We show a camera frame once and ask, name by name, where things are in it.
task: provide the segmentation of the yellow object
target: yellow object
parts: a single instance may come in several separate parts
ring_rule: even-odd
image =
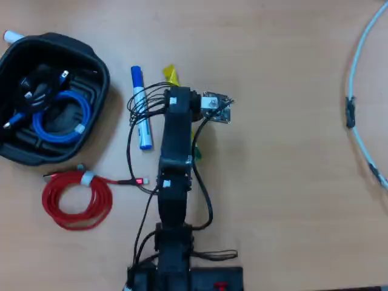
[[[164,77],[167,82],[180,86],[178,81],[178,74],[176,73],[175,66],[173,64],[163,69]]]

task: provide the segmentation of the white cable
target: white cable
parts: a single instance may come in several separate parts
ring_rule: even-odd
[[[358,60],[360,58],[360,55],[361,55],[361,52],[363,50],[363,47],[364,47],[364,43],[365,43],[365,40],[367,38],[367,35],[369,34],[370,30],[372,29],[372,27],[376,24],[377,20],[380,18],[380,16],[384,13],[384,11],[388,8],[388,1],[386,1],[386,3],[376,12],[375,16],[372,18],[372,20],[369,22],[368,26],[365,28],[365,31],[363,33],[363,35],[361,36],[361,39],[358,43],[358,46],[357,46],[357,50],[356,50],[356,53],[355,53],[355,56],[354,56],[354,59],[353,59],[353,64],[352,64],[352,68],[350,69],[350,74],[349,74],[349,90],[348,90],[348,95],[347,95],[347,99],[348,101],[351,101],[352,98],[353,98],[353,82],[354,82],[354,77],[356,75],[356,70],[357,70],[357,64],[358,64]],[[376,164],[375,162],[373,161],[372,157],[370,156],[369,152],[367,151],[364,143],[363,143],[363,140],[361,139],[360,137],[360,134],[358,133],[357,131],[357,127],[354,126],[352,128],[352,131],[353,131],[353,135],[356,139],[356,142],[358,143],[366,161],[368,162],[369,165],[372,165],[376,170],[377,170],[377,167],[376,167]],[[388,182],[387,182],[387,179],[380,173],[380,171],[377,171],[378,172],[378,176],[379,176],[379,181],[381,183],[381,185],[388,190]]]

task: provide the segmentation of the red component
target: red component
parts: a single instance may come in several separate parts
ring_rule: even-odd
[[[80,184],[83,175],[84,172],[80,171],[57,173],[52,176],[43,190],[43,208],[57,225],[67,230],[92,229],[102,223],[112,209],[113,197],[108,184],[117,184],[118,182],[99,176],[95,176],[90,183],[92,198],[84,212],[68,214],[59,208],[59,200],[64,190],[71,184]]]
[[[217,282],[214,284],[214,289],[218,289],[219,291],[226,291],[228,287],[228,283],[226,282]]]

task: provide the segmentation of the coiled blue cable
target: coiled blue cable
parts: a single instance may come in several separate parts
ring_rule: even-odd
[[[73,142],[76,142],[80,137],[81,134],[83,133],[86,125],[89,123],[90,118],[92,116],[92,108],[89,104],[89,102],[80,95],[77,92],[71,91],[71,90],[65,90],[59,92],[54,101],[59,101],[63,99],[73,99],[79,103],[82,109],[82,123],[76,126],[74,131],[67,135],[52,135],[50,133],[47,133],[43,129],[43,114],[44,111],[35,113],[32,116],[32,124],[33,128],[36,132],[36,134],[44,141],[53,143],[53,144],[71,144]]]

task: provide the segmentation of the circuit board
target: circuit board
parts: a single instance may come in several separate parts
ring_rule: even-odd
[[[213,93],[213,92],[204,92],[202,94],[201,100],[201,111],[204,117],[209,116],[214,110],[218,107],[229,102],[230,98],[226,95]],[[221,123],[230,123],[230,105],[223,109],[219,114],[212,117],[211,121],[221,122]]]

